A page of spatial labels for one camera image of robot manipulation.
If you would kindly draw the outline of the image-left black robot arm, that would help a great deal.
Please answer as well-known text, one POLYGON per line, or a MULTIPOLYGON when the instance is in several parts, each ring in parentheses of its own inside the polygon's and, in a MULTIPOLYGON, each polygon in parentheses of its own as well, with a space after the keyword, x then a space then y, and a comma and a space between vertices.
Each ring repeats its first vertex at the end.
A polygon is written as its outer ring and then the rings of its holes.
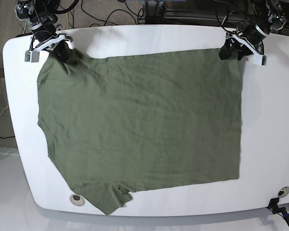
POLYGON ((77 4, 78 1, 74 0, 68 8, 58 10, 59 0, 19 0, 16 3, 16 17, 26 22, 32 33, 29 49, 25 52, 25 62, 37 63, 41 51, 53 53, 59 61, 67 62, 70 53, 67 43, 73 39, 59 32, 62 26, 56 25, 57 16, 69 13, 77 4))

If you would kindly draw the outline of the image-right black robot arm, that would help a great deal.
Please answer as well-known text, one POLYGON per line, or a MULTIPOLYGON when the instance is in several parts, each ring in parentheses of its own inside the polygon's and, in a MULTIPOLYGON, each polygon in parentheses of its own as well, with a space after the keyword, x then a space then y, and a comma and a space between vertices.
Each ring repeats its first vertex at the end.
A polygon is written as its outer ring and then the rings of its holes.
POLYGON ((254 14, 248 14, 225 0, 217 0, 216 3, 224 3, 242 16, 236 29, 229 31, 224 27, 224 22, 230 14, 227 13, 222 22, 218 15, 215 15, 219 26, 226 32, 219 58, 232 59, 233 53, 236 52, 238 60, 250 56, 253 64, 265 65, 263 40, 273 30, 278 31, 284 27, 289 29, 289 0, 252 0, 254 14))

